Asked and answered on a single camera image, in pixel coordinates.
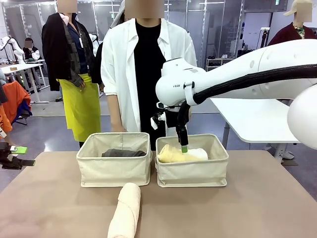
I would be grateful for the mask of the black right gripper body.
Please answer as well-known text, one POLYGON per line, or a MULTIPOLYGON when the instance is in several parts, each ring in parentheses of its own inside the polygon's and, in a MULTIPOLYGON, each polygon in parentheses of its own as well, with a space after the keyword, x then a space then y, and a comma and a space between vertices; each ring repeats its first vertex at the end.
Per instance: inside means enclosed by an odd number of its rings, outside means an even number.
POLYGON ((178 109, 177 108, 166 108, 165 109, 166 126, 167 128, 173 128, 177 126, 178 109))

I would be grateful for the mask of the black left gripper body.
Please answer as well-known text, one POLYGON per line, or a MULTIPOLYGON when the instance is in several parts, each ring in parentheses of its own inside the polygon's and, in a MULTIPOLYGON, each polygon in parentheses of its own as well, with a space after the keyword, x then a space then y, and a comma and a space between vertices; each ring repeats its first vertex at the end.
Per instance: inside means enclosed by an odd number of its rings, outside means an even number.
POLYGON ((12 161, 8 159, 11 154, 11 146, 7 142, 0 142, 0 165, 2 169, 14 170, 12 161))

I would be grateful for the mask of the yellow towel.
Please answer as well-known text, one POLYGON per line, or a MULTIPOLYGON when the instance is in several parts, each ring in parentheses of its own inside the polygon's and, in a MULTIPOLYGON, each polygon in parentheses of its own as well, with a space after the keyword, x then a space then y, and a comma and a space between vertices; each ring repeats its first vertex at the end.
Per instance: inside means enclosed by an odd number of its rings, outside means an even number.
POLYGON ((198 157, 195 157, 189 153, 183 153, 181 150, 168 144, 163 146, 157 157, 161 163, 200 161, 198 157))

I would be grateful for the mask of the white towel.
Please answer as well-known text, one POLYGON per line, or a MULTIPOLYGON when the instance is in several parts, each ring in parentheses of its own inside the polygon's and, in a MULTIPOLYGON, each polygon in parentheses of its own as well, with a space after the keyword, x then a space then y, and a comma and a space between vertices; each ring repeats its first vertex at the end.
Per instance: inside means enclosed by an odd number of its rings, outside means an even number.
POLYGON ((208 160, 208 154, 207 152, 202 149, 188 149, 187 154, 191 156, 193 161, 206 161, 208 160))

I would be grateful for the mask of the grey towel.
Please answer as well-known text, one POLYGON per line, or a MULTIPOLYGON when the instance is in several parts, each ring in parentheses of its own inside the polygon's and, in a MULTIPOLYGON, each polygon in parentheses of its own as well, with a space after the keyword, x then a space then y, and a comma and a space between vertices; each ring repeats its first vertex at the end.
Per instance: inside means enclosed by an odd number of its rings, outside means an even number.
POLYGON ((106 152, 102 153, 102 157, 143 157, 146 156, 142 150, 122 150, 122 149, 108 149, 106 152))

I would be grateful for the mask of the person's right forearm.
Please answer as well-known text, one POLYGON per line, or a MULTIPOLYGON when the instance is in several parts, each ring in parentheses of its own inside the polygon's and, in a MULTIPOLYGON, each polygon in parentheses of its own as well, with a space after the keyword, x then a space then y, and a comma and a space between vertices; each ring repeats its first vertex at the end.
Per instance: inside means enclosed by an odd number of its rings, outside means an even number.
POLYGON ((122 124, 120 107, 119 107, 117 96, 116 95, 108 95, 106 98, 107 98, 107 104, 108 104, 108 110, 109 110, 109 114, 110 114, 111 124, 112 123, 122 124))

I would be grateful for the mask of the person's right hand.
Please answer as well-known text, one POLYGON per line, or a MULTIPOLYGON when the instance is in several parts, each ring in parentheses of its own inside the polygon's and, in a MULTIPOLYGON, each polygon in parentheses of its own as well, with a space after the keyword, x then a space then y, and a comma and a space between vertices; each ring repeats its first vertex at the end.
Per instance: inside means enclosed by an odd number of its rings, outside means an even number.
POLYGON ((127 130, 120 123, 112 123, 111 124, 111 131, 119 133, 119 132, 126 132, 127 130))

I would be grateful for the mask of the cream fabric basket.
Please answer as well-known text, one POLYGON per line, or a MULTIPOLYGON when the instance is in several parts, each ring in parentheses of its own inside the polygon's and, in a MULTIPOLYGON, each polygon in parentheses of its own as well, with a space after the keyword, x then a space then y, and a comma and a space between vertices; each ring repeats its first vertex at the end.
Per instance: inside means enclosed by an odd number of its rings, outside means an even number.
POLYGON ((188 149, 204 149, 206 161, 183 163, 161 163, 157 155, 164 145, 181 150, 178 138, 161 137, 156 141, 157 182, 160 187, 224 187, 227 186, 226 172, 229 155, 214 134, 188 136, 188 149))
POLYGON ((128 182, 148 185, 152 152, 150 136, 142 132, 91 134, 76 155, 82 187, 121 187, 128 182), (142 150, 143 157, 102 157, 108 149, 142 150))

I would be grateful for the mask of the orange jacket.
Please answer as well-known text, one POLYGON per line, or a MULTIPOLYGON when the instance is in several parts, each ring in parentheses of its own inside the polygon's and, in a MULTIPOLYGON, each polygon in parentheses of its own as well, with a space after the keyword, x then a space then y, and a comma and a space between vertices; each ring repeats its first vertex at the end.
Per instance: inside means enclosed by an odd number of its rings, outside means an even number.
POLYGON ((17 81, 0 86, 0 129, 6 135, 19 117, 26 119, 33 115, 30 104, 30 96, 17 81))

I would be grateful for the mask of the person in white shirt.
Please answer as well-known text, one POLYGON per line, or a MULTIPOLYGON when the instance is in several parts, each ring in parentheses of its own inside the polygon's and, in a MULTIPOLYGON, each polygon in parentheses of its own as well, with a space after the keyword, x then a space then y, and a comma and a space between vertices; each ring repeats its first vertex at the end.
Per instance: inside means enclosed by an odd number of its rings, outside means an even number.
POLYGON ((164 0, 124 0, 124 8, 103 40, 101 78, 104 93, 116 95, 127 132, 145 132, 151 149, 166 135, 150 119, 158 111, 156 83, 167 60, 184 58, 196 65, 191 36, 164 18, 164 0))

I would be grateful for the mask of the white side table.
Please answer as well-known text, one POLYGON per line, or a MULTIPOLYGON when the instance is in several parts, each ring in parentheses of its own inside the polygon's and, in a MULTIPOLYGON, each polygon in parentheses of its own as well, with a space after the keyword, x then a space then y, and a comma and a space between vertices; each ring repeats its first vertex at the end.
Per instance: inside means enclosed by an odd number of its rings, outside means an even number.
POLYGON ((294 155, 286 150, 288 145, 299 143, 287 124, 288 105, 275 99, 211 98, 211 101, 226 121, 222 138, 225 148, 232 130, 249 144, 269 144, 279 162, 295 165, 294 155))

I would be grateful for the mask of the white background desk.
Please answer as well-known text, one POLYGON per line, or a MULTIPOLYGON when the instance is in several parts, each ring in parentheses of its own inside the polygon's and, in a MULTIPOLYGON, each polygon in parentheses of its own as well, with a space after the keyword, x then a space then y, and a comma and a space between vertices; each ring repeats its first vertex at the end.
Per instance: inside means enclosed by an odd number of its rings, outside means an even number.
POLYGON ((49 84, 46 82, 46 78, 44 77, 42 71, 43 62, 44 60, 41 59, 32 63, 0 65, 0 68, 2 69, 6 77, 10 77, 12 80, 15 80, 15 77, 18 76, 28 93, 34 90, 35 100, 31 101, 31 104, 49 103, 49 101, 40 100, 39 93, 35 85, 35 79, 33 77, 33 74, 36 75, 35 69, 38 67, 40 71, 39 80, 41 80, 44 84, 44 87, 42 87, 41 89, 46 89, 49 87, 49 84))

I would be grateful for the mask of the rolled cream towel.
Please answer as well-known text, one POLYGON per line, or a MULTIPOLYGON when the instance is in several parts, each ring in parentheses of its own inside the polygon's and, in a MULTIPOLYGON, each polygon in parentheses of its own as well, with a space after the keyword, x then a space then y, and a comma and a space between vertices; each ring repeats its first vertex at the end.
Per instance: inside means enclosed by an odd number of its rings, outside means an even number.
POLYGON ((141 203, 140 187, 126 183, 117 199, 117 207, 109 224, 107 238, 134 238, 141 203))

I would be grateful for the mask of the seated background person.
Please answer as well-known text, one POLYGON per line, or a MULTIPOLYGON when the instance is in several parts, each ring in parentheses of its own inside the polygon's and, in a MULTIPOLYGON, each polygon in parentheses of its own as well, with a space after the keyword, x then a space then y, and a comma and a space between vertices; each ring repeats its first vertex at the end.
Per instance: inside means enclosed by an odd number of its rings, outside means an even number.
POLYGON ((26 38, 23 52, 26 60, 33 59, 33 60, 40 60, 41 55, 39 50, 34 46, 34 42, 32 38, 26 38))

